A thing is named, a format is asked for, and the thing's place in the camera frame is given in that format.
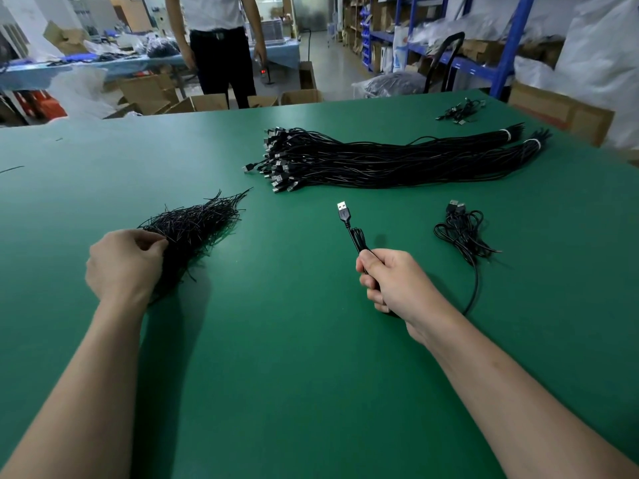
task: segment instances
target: person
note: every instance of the person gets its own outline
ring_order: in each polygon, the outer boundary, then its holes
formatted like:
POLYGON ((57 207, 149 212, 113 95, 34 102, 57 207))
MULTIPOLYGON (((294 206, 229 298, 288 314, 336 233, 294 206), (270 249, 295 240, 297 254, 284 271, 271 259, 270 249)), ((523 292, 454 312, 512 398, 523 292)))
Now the person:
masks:
MULTIPOLYGON (((91 247, 86 281, 100 304, 0 479, 128 476, 140 326, 167 245, 128 230, 91 247)), ((439 362, 509 479, 639 478, 639 467, 472 326, 410 254, 363 250, 355 268, 375 308, 395 312, 439 362)))
POLYGON ((253 65, 249 42, 244 33, 244 7, 255 37, 255 56, 267 64, 267 47, 262 33, 260 12, 255 0, 164 0, 171 30, 184 62, 197 69, 204 94, 226 94, 229 83, 240 109, 249 107, 249 95, 255 95, 253 65), (187 42, 184 22, 190 29, 187 42))

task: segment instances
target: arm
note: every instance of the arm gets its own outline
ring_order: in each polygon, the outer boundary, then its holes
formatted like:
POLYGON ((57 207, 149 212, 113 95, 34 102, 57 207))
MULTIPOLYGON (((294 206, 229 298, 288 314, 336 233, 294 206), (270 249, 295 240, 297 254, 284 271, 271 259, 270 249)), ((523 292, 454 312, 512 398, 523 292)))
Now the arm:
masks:
POLYGON ((360 276, 369 299, 395 311, 433 354, 509 479, 639 478, 639 467, 449 304, 409 254, 373 252, 356 263, 369 273, 360 276))
POLYGON ((140 327, 166 246, 142 230, 92 246, 86 280, 100 305, 1 479, 128 477, 140 327))
POLYGON ((175 36, 175 41, 178 43, 178 47, 180 47, 184 63, 187 64, 189 69, 193 70, 196 68, 196 58, 187 42, 180 0, 164 0, 164 4, 166 5, 166 13, 169 15, 171 30, 175 36))
POLYGON ((262 66, 267 65, 267 46, 264 42, 264 33, 262 33, 262 20, 258 11, 258 4, 255 0, 242 0, 244 13, 249 19, 253 33, 255 34, 255 55, 258 55, 262 66))

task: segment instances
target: black pants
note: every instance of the black pants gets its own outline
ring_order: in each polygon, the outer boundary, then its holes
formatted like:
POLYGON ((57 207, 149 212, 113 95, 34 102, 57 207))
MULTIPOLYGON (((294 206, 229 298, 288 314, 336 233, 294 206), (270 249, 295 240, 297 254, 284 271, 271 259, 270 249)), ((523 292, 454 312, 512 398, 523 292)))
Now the black pants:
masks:
POLYGON ((249 95, 255 95, 253 65, 244 28, 191 31, 191 50, 196 57, 197 78, 204 94, 226 94, 229 84, 240 109, 248 108, 249 95))

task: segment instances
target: forearm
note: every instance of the forearm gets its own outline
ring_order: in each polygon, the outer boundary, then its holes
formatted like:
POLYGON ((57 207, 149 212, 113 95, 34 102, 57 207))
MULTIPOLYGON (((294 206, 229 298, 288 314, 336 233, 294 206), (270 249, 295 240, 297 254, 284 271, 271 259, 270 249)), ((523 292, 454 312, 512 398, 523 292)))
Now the forearm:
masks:
POLYGON ((253 29, 256 42, 263 43, 264 33, 262 33, 262 21, 260 20, 258 4, 255 0, 242 0, 242 6, 244 6, 244 13, 246 13, 246 18, 249 19, 249 23, 253 29))
POLYGON ((124 478, 131 461, 145 303, 100 303, 92 324, 0 478, 124 478))
POLYGON ((175 36, 175 40, 180 47, 187 44, 186 30, 184 28, 184 17, 182 16, 182 8, 180 0, 164 0, 166 12, 169 15, 169 24, 175 36))
POLYGON ((421 332, 509 479, 639 477, 632 461, 460 314, 421 332))

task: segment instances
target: floor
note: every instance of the floor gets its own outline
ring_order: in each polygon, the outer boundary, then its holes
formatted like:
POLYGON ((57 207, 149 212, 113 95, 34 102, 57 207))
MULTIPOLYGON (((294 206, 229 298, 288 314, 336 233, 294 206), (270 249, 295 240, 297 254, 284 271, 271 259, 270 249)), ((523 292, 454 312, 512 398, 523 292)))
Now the floor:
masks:
MULTIPOLYGON (((367 72, 360 56, 355 55, 341 42, 327 39, 326 32, 302 34, 300 41, 300 60, 313 62, 315 82, 322 91, 326 101, 342 101, 353 98, 352 84, 369 79, 372 74, 367 72)), ((202 93, 197 79, 192 79, 186 87, 187 95, 202 93)), ((229 105, 237 108, 233 91, 229 89, 229 105)))

